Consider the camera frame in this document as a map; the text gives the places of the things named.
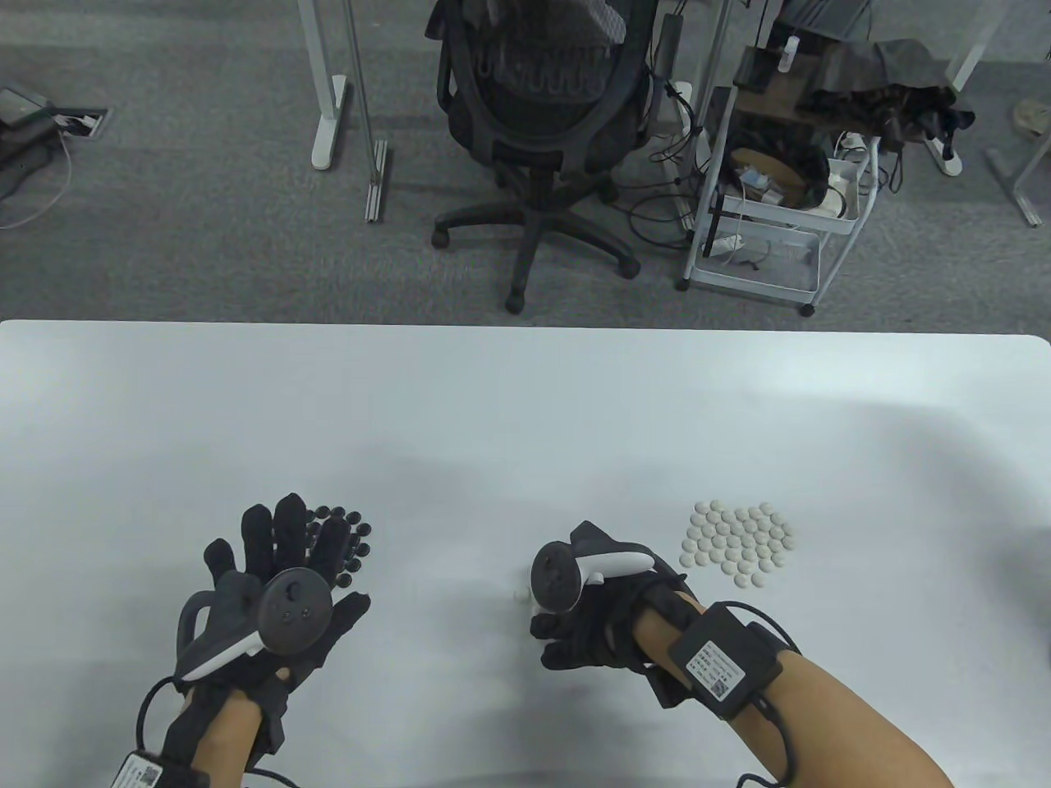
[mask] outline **qr code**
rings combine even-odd
[[[147,788],[153,788],[157,785],[158,779],[161,776],[161,770],[152,766],[147,766],[142,770],[142,774],[139,775],[139,782],[147,786]]]

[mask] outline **black glove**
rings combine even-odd
[[[283,498],[274,507],[273,517],[263,504],[252,506],[241,518],[244,573],[236,571],[233,549],[225,539],[217,539],[204,552],[215,584],[212,615],[223,609],[234,615],[249,609],[263,586],[279,573],[294,566],[313,569],[333,587],[350,540],[350,527],[342,517],[328,518],[308,558],[307,506],[300,496],[293,493]],[[267,650],[250,657],[243,655],[200,681],[177,682],[177,688],[184,693],[192,688],[193,698],[190,707],[169,728],[164,754],[177,762],[187,755],[191,759],[208,724],[234,689],[242,690],[263,711],[263,725],[249,766],[263,754],[276,752],[284,742],[281,718],[289,693],[325,664],[332,646],[368,611],[370,604],[366,595],[348,594],[333,606],[325,633],[303,651],[284,657]]]
[[[676,574],[652,551],[646,552],[655,559],[652,571],[607,578],[600,585],[585,585],[580,600],[568,613],[534,616],[530,634],[539,640],[554,641],[544,646],[540,657],[540,663],[549,670],[589,666],[627,668],[645,676],[661,705],[671,708],[692,697],[689,690],[650,662],[635,642],[632,629],[646,607],[657,609],[681,630],[700,614],[675,593],[694,596],[684,582],[685,576]]]

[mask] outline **label sticker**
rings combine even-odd
[[[153,788],[163,771],[157,764],[132,752],[124,759],[124,765],[114,777],[110,788]]]
[[[744,670],[710,640],[686,663],[686,669],[720,703],[744,678]]]

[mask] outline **forearm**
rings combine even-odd
[[[240,788],[263,714],[244,692],[234,690],[198,744],[192,767],[211,788]]]
[[[678,629],[647,610],[634,633],[655,663],[686,683],[667,657],[668,646],[680,636]],[[781,676],[765,691],[791,735],[797,762],[794,786],[952,788],[926,752],[837,679],[791,651],[782,651],[780,662]],[[781,734],[758,709],[748,706],[730,727],[771,774],[784,775]]]

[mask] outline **office chair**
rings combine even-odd
[[[661,78],[646,65],[656,9],[657,0],[437,0],[434,6],[427,36],[441,41],[437,92],[449,130],[515,198],[442,213],[431,245],[447,248],[454,227],[521,226],[504,303],[512,314],[526,305],[545,232],[607,252],[625,279],[640,271],[631,247],[570,207],[593,192],[615,202],[610,171],[652,134],[671,75],[668,58]]]

